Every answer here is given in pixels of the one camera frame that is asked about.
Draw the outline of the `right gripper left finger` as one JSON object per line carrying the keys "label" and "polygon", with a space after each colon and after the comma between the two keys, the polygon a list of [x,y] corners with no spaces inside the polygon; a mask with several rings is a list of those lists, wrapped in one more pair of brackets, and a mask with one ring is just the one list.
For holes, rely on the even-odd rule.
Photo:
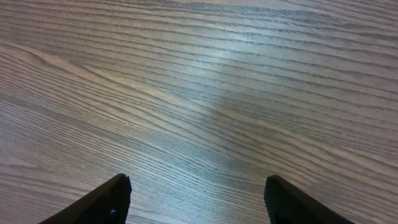
{"label": "right gripper left finger", "polygon": [[40,224],[125,224],[131,182],[118,174]]}

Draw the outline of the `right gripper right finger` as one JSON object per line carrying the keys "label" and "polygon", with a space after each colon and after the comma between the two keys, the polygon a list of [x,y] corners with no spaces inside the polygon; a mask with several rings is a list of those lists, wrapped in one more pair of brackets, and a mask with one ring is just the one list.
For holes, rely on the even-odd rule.
{"label": "right gripper right finger", "polygon": [[271,224],[353,224],[279,175],[266,179],[264,201]]}

